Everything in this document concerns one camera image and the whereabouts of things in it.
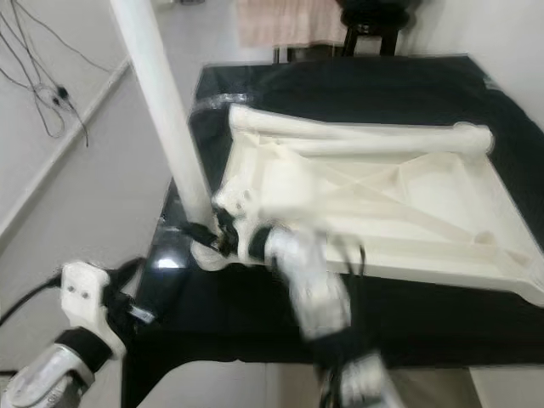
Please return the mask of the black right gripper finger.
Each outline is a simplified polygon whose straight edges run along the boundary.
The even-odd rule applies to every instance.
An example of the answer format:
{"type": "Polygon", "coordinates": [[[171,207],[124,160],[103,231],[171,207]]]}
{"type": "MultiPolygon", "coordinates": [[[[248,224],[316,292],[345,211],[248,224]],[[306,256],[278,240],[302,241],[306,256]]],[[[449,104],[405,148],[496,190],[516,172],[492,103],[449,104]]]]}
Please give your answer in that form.
{"type": "Polygon", "coordinates": [[[199,245],[210,247],[212,249],[219,249],[221,244],[221,237],[213,229],[208,228],[201,223],[187,223],[180,226],[180,229],[186,234],[193,242],[198,242],[199,245]]]}

